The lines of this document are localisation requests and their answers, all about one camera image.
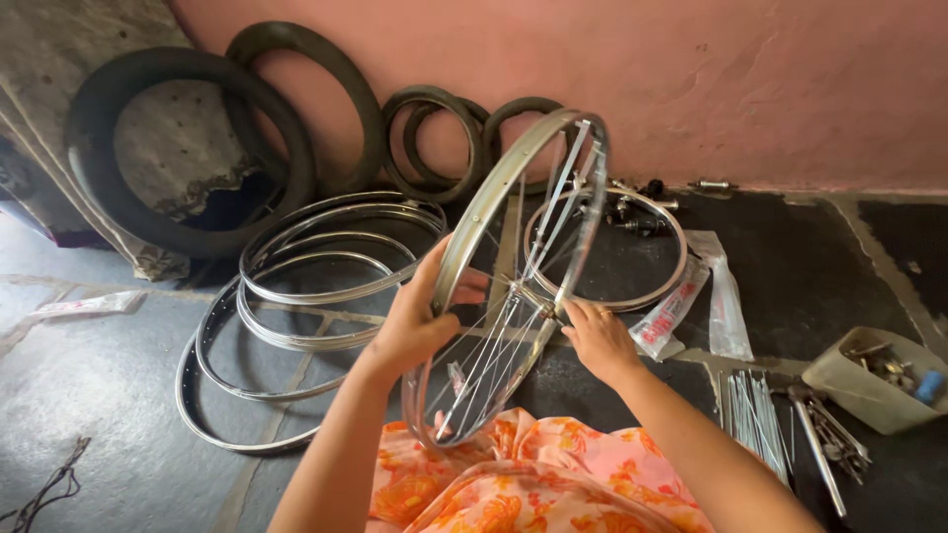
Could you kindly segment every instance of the black rubber tire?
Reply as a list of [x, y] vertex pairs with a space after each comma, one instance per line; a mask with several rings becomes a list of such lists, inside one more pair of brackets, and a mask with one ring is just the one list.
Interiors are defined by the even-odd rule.
[[[462, 176], [460, 180], [454, 182], [454, 186], [447, 191], [433, 193], [419, 190], [405, 179], [401, 171], [398, 170], [397, 165], [395, 165], [395, 159], [392, 156], [392, 123], [398, 114], [398, 110], [401, 109], [402, 106], [416, 101], [437, 103], [453, 113], [465, 128], [469, 148], [467, 171], [465, 175]], [[397, 186], [402, 193], [436, 204], [447, 204], [457, 200], [472, 187], [477, 185], [479, 179], [483, 177], [483, 167], [486, 161], [480, 131], [477, 121], [471, 117], [470, 112], [467, 111], [461, 99], [433, 85], [412, 85], [396, 92], [389, 98], [389, 101], [387, 101], [382, 108], [382, 116], [385, 117], [385, 131], [389, 132], [386, 135], [385, 143], [385, 172], [388, 173], [392, 181], [395, 182], [395, 186]]]
[[[168, 80], [218, 83], [252, 101], [273, 120], [289, 151], [290, 171], [283, 200], [272, 213], [237, 230], [195, 230], [152, 211], [125, 183], [113, 146], [119, 115], [138, 93]], [[190, 48], [139, 50], [99, 67], [82, 83], [70, 104], [65, 147], [82, 190], [113, 222], [146, 243], [191, 257], [240, 255], [254, 235], [308, 204], [316, 191], [312, 144], [290, 104], [269, 83], [239, 64]]]
[[[487, 122], [487, 119], [490, 118], [490, 113], [474, 101], [470, 101], [466, 98], [462, 98], [461, 101], [465, 103], [467, 111], [474, 117], [474, 120], [481, 124], [481, 132], [483, 133], [483, 125]], [[411, 166], [414, 167], [418, 175], [431, 183], [445, 187], [453, 187], [458, 182], [457, 178], [443, 176], [432, 171], [418, 154], [418, 127], [421, 126], [421, 123], [425, 121], [429, 115], [437, 113], [441, 111], [441, 109], [442, 107], [440, 105], [433, 103], [415, 107], [414, 110], [411, 111], [408, 121], [405, 122], [405, 133], [402, 135], [402, 142], [405, 144], [405, 155], [408, 156], [409, 163], [411, 163]], [[494, 166], [491, 160], [496, 161], [501, 158], [500, 136], [495, 137], [494, 142], [490, 144], [488, 157], [490, 157], [490, 159], [487, 160], [487, 166], [484, 168], [485, 173]]]
[[[337, 196], [362, 191], [378, 177], [385, 159], [385, 126], [375, 93], [355, 63], [325, 37], [309, 28], [289, 22], [261, 22], [244, 28], [228, 46], [227, 57], [250, 69], [253, 62], [270, 50], [298, 52], [329, 71], [352, 99], [362, 123], [362, 156], [353, 171], [339, 181], [325, 177], [319, 182], [320, 196]], [[224, 108], [230, 126], [244, 149], [275, 181], [285, 183], [288, 167], [283, 157], [266, 141], [243, 98], [224, 91]]]
[[[483, 125], [483, 143], [484, 145], [492, 144], [496, 141], [499, 141], [501, 138], [501, 124], [507, 119], [513, 118], [521, 113], [526, 113], [528, 111], [537, 111], [539, 113], [551, 113], [557, 109], [561, 109], [563, 104], [555, 100], [550, 100], [548, 98], [543, 98], [539, 96], [528, 96], [523, 98], [518, 98], [516, 100], [509, 101], [501, 107], [497, 108], [497, 111], [487, 119], [487, 122]], [[569, 155], [570, 150], [573, 149], [573, 143], [576, 140], [576, 130], [575, 128], [570, 128], [566, 133], [566, 151], [563, 155], [565, 161], [566, 157]], [[494, 168], [494, 165], [500, 160], [499, 157], [494, 157], [490, 162], [489, 168]], [[526, 194], [546, 194], [547, 182], [538, 181], [535, 183], [528, 183], [524, 192]], [[514, 187], [511, 189], [511, 194], [520, 194], [520, 187]]]

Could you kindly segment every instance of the plastic container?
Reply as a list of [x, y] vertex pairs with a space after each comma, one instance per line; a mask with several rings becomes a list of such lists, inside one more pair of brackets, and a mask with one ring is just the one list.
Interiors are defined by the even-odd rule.
[[803, 381], [883, 435], [948, 413], [948, 394], [942, 393], [929, 407], [843, 355], [883, 343], [891, 343], [890, 353], [899, 362], [912, 363], [916, 376], [921, 378], [930, 370], [948, 376], [948, 364], [924, 346], [883, 329], [856, 327], [810, 365]]

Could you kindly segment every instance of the container of metal parts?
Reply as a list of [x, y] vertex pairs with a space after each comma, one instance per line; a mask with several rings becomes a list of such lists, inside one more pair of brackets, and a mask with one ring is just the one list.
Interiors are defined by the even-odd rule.
[[815, 360], [803, 380], [875, 431], [890, 435], [948, 413], [943, 386], [933, 393], [931, 407], [913, 397], [931, 371], [948, 376], [948, 364], [905, 337], [856, 327]]

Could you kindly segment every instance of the pink wall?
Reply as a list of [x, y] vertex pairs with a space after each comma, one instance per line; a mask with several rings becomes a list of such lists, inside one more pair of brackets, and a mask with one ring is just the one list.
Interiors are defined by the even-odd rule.
[[[355, 61], [382, 103], [432, 83], [489, 111], [521, 96], [593, 111], [610, 128], [615, 175], [948, 191], [948, 3], [939, 0], [171, 4], [195, 44], [218, 53], [254, 22], [309, 27]], [[356, 111], [321, 67], [276, 53], [260, 72], [309, 120], [322, 161], [357, 157]], [[464, 139], [441, 115], [423, 128], [422, 155], [456, 171]]]

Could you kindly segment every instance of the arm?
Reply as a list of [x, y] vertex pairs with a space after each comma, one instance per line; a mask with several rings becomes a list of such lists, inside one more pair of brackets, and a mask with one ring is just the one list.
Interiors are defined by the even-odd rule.
[[715, 529], [823, 531], [766, 465], [648, 371], [622, 322], [585, 303], [564, 307], [579, 360], [622, 396]]
[[[389, 316], [339, 389], [322, 426], [273, 515], [269, 533], [365, 530], [375, 457], [389, 392], [402, 373], [434, 355], [458, 331], [458, 319], [434, 319], [429, 304], [447, 237], [398, 289]], [[487, 277], [468, 273], [454, 303], [479, 303]]]

